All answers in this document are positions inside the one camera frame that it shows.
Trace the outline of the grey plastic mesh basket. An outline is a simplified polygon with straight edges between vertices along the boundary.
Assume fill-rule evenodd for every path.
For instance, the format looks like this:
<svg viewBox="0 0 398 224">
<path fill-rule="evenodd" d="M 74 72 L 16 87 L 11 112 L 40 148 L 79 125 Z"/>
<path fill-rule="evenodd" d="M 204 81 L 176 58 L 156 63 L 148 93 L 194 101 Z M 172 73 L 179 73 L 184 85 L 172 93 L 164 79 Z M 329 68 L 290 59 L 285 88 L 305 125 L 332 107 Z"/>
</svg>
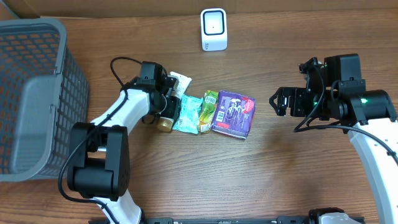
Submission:
<svg viewBox="0 0 398 224">
<path fill-rule="evenodd" d="M 56 179 L 89 95 L 60 21 L 2 21 L 1 182 Z"/>
</svg>

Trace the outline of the green yellow snack packet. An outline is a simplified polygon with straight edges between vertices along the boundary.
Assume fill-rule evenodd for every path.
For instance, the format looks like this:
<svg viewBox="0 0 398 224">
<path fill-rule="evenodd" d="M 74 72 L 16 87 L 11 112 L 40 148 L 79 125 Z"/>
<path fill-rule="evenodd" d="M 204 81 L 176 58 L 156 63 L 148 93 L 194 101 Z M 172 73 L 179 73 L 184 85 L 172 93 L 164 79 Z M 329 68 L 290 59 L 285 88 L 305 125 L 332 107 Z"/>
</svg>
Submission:
<svg viewBox="0 0 398 224">
<path fill-rule="evenodd" d="M 202 109 L 199 116 L 198 130 L 201 133 L 209 133 L 211 123 L 218 105 L 218 92 L 207 90 L 203 97 Z"/>
</svg>

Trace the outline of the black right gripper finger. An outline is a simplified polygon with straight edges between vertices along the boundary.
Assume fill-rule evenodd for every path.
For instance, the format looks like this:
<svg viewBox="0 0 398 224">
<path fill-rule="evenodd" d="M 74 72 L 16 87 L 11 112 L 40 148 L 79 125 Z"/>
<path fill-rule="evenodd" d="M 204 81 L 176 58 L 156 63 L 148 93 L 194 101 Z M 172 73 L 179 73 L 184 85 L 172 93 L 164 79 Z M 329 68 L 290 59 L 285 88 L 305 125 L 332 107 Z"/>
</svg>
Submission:
<svg viewBox="0 0 398 224">
<path fill-rule="evenodd" d="M 286 116 L 286 110 L 289 105 L 289 98 L 286 96 L 272 96 L 269 103 L 274 109 L 277 116 Z"/>
<path fill-rule="evenodd" d="M 270 100 L 283 97 L 289 97 L 289 87 L 278 88 L 277 91 L 270 97 Z"/>
</svg>

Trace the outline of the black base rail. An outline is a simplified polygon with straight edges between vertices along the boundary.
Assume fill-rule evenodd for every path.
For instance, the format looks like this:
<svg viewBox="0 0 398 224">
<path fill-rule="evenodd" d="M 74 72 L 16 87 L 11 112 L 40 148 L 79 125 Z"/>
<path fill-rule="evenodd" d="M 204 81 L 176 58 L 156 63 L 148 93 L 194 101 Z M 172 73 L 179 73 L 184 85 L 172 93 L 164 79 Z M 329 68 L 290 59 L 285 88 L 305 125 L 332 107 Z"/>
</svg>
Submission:
<svg viewBox="0 0 398 224">
<path fill-rule="evenodd" d="M 277 218 L 244 218 L 244 219 L 179 219 L 148 218 L 140 224 L 310 224 L 315 223 L 305 216 L 281 216 Z"/>
</svg>

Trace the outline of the teal snack packet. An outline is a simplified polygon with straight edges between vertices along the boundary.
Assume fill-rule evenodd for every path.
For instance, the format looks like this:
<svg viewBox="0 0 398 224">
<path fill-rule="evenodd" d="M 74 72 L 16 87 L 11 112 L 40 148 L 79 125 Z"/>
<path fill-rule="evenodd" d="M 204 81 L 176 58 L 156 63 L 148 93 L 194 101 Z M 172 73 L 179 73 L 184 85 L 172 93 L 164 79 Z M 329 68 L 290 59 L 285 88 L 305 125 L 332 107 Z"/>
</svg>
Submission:
<svg viewBox="0 0 398 224">
<path fill-rule="evenodd" d="M 173 129 L 184 133 L 198 134 L 199 115 L 203 100 L 194 96 L 183 95 L 181 110 Z"/>
</svg>

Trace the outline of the purple Carefree package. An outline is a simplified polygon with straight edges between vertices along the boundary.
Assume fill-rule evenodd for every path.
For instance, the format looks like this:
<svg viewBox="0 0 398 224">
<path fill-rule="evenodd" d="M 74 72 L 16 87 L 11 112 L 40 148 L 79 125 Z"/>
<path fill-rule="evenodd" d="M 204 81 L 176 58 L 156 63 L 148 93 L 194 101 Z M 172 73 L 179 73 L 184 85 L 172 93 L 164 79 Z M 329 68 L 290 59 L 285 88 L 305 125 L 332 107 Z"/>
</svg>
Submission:
<svg viewBox="0 0 398 224">
<path fill-rule="evenodd" d="M 221 134 L 246 139 L 251 130 L 255 109 L 254 98 L 221 90 L 211 128 Z"/>
</svg>

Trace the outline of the white tube with gold cap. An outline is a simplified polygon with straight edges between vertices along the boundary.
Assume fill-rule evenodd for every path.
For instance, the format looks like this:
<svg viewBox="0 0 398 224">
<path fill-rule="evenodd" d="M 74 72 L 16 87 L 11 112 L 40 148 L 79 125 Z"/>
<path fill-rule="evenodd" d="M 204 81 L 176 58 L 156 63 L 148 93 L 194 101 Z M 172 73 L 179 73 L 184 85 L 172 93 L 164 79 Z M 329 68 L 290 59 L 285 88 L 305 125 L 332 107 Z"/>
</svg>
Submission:
<svg viewBox="0 0 398 224">
<path fill-rule="evenodd" d="M 171 132 L 174 124 L 178 120 L 181 110 L 182 96 L 192 81 L 191 78 L 176 72 L 170 72 L 170 77 L 174 78 L 176 82 L 172 89 L 168 91 L 165 96 L 167 105 L 163 112 L 161 112 L 157 123 L 157 128 L 160 131 L 167 133 Z"/>
</svg>

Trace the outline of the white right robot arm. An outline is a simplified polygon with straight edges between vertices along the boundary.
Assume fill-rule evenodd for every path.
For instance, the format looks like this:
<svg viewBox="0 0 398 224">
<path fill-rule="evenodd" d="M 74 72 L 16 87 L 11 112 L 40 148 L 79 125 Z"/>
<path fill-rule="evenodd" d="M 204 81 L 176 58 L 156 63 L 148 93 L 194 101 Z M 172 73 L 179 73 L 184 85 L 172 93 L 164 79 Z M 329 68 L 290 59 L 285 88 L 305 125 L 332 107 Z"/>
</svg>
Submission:
<svg viewBox="0 0 398 224">
<path fill-rule="evenodd" d="M 294 128 L 340 129 L 368 178 L 380 223 L 397 223 L 397 112 L 384 90 L 367 90 L 358 54 L 312 57 L 299 64 L 306 85 L 280 87 L 269 98 L 276 115 L 301 117 Z"/>
</svg>

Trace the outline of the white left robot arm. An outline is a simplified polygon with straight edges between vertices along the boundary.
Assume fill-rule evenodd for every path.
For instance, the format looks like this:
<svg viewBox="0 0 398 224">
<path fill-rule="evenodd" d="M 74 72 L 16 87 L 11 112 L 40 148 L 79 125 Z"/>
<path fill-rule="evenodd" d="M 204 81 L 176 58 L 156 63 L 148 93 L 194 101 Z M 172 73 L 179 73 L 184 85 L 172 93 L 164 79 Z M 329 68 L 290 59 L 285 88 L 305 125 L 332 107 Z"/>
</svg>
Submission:
<svg viewBox="0 0 398 224">
<path fill-rule="evenodd" d="M 175 111 L 172 92 L 179 80 L 155 62 L 141 62 L 141 71 L 121 84 L 119 98 L 100 117 L 72 126 L 69 156 L 60 175 L 80 194 L 79 203 L 94 203 L 107 223 L 145 223 L 143 210 L 128 191 L 128 136 L 145 116 Z"/>
</svg>

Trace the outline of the white barcode scanner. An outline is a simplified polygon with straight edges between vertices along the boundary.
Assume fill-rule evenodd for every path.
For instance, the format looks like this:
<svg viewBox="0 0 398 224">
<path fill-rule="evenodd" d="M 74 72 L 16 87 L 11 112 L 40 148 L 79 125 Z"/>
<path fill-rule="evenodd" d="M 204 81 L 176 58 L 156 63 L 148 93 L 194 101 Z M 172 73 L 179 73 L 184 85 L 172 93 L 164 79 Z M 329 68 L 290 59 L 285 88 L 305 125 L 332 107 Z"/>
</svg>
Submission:
<svg viewBox="0 0 398 224">
<path fill-rule="evenodd" d="M 222 8 L 202 10 L 201 46 L 205 52 L 226 50 L 228 46 L 228 26 L 226 12 Z"/>
</svg>

